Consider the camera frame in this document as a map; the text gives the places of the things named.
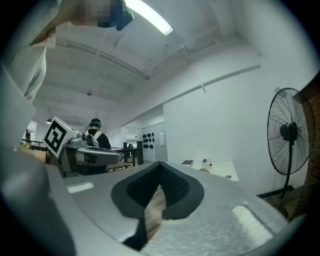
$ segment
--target small box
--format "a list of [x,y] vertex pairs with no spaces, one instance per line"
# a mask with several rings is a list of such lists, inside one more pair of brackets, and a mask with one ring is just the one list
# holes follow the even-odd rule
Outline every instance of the small box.
[[58,159],[64,144],[71,138],[76,138],[78,131],[61,119],[54,117],[50,123],[48,131],[43,139],[43,143],[52,154]]

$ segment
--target fluorescent light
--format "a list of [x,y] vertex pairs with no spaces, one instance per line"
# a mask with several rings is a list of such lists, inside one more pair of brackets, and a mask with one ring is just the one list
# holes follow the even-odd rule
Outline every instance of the fluorescent light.
[[125,0],[126,6],[152,23],[165,36],[174,31],[173,27],[154,9],[141,0]]

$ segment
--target white foam strip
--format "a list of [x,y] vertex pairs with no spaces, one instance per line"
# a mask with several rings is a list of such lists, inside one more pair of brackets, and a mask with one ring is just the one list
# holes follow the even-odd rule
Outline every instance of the white foam strip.
[[94,185],[91,182],[81,183],[77,185],[70,185],[66,188],[68,189],[70,194],[78,193],[81,191],[92,189]]
[[251,239],[254,247],[264,245],[273,238],[271,232],[252,214],[245,206],[239,205],[232,209],[233,214],[239,221],[242,230]]

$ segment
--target person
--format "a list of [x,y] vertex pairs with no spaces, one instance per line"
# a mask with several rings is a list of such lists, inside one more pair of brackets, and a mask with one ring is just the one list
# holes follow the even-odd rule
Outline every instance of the person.
[[25,130],[25,139],[27,140],[26,143],[31,144],[30,140],[31,140],[31,133],[28,131],[28,129]]
[[112,150],[111,145],[109,143],[108,137],[100,131],[101,121],[98,118],[94,118],[90,122],[90,129],[86,131],[86,135],[95,136],[97,142],[99,143],[99,148]]
[[116,27],[122,30],[133,20],[125,0],[39,0],[12,35],[1,56],[7,73],[32,103],[46,74],[46,50],[56,44],[56,27]]

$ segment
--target white shirt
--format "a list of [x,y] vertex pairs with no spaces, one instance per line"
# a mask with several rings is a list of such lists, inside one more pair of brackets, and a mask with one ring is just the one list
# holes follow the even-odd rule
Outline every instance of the white shirt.
[[47,47],[56,45],[56,31],[30,45],[57,15],[62,0],[42,0],[27,14],[13,34],[2,57],[4,65],[22,94],[31,103],[46,75]]

